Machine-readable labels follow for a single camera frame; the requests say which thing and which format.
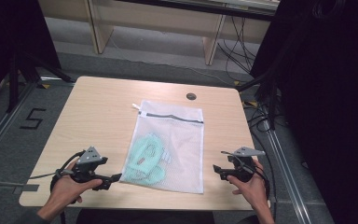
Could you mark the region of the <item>black metal stand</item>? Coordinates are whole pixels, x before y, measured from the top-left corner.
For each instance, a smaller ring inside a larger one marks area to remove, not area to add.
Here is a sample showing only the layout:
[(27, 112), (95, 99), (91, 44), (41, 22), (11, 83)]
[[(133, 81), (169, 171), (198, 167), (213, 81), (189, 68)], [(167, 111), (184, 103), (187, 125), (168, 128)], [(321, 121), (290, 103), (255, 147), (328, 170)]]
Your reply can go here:
[(9, 101), (7, 112), (12, 112), (20, 100), (19, 75), (23, 75), (27, 83), (39, 84), (41, 82), (41, 76), (36, 71), (37, 66), (45, 68), (52, 75), (66, 83), (75, 82), (73, 78), (67, 76), (59, 68), (43, 61), (32, 53), (24, 50), (15, 51), (9, 61)]

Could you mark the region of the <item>person's right hand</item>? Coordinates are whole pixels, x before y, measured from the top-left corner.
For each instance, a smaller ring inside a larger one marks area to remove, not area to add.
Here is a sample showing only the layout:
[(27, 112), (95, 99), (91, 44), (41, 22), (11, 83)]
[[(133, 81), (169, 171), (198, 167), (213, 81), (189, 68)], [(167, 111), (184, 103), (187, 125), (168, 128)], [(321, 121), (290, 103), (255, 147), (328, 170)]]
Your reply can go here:
[(248, 182), (242, 182), (232, 175), (229, 175), (227, 180), (236, 187), (232, 193), (242, 195), (256, 212), (269, 212), (265, 181), (260, 175), (253, 175)]

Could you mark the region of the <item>mint green garment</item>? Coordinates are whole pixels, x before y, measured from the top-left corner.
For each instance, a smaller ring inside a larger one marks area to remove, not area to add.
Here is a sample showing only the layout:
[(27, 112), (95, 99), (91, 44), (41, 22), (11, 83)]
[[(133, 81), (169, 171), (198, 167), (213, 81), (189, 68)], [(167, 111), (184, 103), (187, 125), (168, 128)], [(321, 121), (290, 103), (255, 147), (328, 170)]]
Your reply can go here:
[(161, 140), (153, 134), (136, 140), (126, 160), (122, 180), (144, 186), (156, 185), (165, 177), (160, 166), (163, 152)]

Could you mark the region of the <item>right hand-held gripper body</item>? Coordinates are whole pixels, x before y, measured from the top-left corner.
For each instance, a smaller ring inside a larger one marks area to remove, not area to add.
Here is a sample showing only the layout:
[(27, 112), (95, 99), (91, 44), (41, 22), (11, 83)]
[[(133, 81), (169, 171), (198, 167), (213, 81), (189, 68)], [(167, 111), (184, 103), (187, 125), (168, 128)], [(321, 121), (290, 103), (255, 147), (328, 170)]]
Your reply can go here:
[(254, 157), (265, 155), (264, 151), (249, 147), (240, 147), (234, 152), (229, 153), (227, 160), (234, 165), (234, 173), (232, 175), (242, 182), (248, 182), (256, 173)]

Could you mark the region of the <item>grey floor tape strip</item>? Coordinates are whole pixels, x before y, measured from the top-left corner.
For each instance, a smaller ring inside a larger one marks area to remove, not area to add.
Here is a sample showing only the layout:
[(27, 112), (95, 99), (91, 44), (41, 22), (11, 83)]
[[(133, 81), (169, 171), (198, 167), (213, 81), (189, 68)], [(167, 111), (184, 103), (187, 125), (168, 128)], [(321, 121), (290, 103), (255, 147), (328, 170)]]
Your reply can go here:
[(22, 185), (22, 186), (16, 186), (13, 189), (13, 194), (15, 195), (21, 195), (23, 192), (28, 192), (28, 191), (38, 191), (39, 186), (38, 185), (34, 185), (34, 184), (26, 184), (26, 185)]

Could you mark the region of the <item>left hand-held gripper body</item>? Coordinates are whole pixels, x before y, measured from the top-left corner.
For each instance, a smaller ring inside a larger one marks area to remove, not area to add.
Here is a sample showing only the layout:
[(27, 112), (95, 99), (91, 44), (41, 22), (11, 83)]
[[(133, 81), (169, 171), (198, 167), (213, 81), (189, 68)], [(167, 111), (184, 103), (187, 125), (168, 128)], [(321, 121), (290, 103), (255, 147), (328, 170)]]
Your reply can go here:
[(71, 178), (77, 183), (89, 182), (95, 178), (95, 170), (106, 164), (107, 158), (100, 155), (95, 147), (84, 150), (72, 168)]

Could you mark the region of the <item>person's left hand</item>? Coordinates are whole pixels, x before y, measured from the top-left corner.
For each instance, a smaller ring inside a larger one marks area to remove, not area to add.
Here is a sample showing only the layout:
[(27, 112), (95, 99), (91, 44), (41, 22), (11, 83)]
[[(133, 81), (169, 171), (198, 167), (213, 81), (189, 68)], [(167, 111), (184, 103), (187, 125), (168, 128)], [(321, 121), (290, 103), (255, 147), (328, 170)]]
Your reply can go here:
[(81, 194), (84, 191), (96, 188), (102, 183), (101, 179), (77, 183), (70, 176), (65, 175), (56, 182), (47, 202), (37, 214), (46, 221), (52, 221), (67, 205), (74, 201), (81, 203)]

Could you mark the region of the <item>metal floor rail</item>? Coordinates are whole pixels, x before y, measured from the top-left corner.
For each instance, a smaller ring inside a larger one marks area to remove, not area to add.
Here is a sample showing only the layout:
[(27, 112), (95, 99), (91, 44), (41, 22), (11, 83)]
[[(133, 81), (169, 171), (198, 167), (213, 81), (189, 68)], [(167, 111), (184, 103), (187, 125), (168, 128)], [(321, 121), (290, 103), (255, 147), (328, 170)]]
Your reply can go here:
[(299, 224), (312, 224), (310, 220), (309, 210), (299, 192), (294, 176), (290, 170), (287, 159), (282, 150), (281, 142), (278, 135), (272, 129), (272, 126), (267, 120), (263, 122), (263, 126), (267, 129), (269, 143), (271, 144), (273, 154), (277, 160), (279, 169), (282, 173), (284, 184), (287, 188), (292, 205), (296, 212)]
[(16, 119), (16, 117), (19, 115), (27, 98), (31, 95), (35, 88), (35, 84), (27, 84), (21, 92), (17, 104), (9, 112), (6, 112), (4, 116), (0, 119), (0, 142), (8, 131), (9, 127)]

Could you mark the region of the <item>black tape floor number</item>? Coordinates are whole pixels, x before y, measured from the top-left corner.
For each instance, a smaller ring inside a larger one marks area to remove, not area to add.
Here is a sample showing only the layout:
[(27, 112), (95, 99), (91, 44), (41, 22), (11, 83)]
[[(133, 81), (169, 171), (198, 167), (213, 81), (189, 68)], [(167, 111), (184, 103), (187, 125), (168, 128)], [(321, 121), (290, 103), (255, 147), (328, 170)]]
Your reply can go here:
[(26, 117), (25, 125), (21, 125), (21, 129), (23, 130), (37, 130), (39, 125), (42, 123), (42, 118), (37, 118), (35, 115), (39, 112), (46, 112), (46, 108), (32, 108)]

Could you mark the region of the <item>white mesh laundry bag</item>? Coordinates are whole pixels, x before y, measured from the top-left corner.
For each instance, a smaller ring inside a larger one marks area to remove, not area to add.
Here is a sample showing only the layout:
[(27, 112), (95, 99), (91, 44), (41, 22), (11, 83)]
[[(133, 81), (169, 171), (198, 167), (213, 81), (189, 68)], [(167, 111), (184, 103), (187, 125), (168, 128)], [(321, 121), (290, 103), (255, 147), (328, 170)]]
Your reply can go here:
[(204, 118), (200, 108), (143, 100), (136, 106), (137, 120), (131, 144), (153, 134), (163, 145), (160, 166), (165, 177), (152, 189), (202, 194)]

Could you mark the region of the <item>black curtain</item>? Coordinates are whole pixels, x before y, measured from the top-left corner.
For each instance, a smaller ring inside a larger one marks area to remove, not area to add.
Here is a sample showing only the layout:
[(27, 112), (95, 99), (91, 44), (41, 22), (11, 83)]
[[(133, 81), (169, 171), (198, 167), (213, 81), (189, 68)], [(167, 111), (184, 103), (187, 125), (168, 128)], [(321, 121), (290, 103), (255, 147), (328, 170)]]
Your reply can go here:
[(0, 0), (0, 84), (23, 51), (61, 66), (39, 0)]
[[(273, 61), (287, 54), (280, 69)], [(253, 67), (284, 114), (335, 224), (358, 224), (358, 0), (281, 0)]]

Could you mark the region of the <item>light wooden bench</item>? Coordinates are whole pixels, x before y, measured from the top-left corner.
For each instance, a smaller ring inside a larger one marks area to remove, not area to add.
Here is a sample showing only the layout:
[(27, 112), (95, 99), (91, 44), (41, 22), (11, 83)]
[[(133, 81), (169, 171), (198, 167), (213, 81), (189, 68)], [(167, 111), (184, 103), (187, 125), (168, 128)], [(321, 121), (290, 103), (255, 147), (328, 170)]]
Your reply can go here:
[(38, 0), (48, 18), (89, 25), (94, 52), (101, 54), (118, 26), (202, 38), (210, 65), (219, 39), (259, 44), (280, 0)]

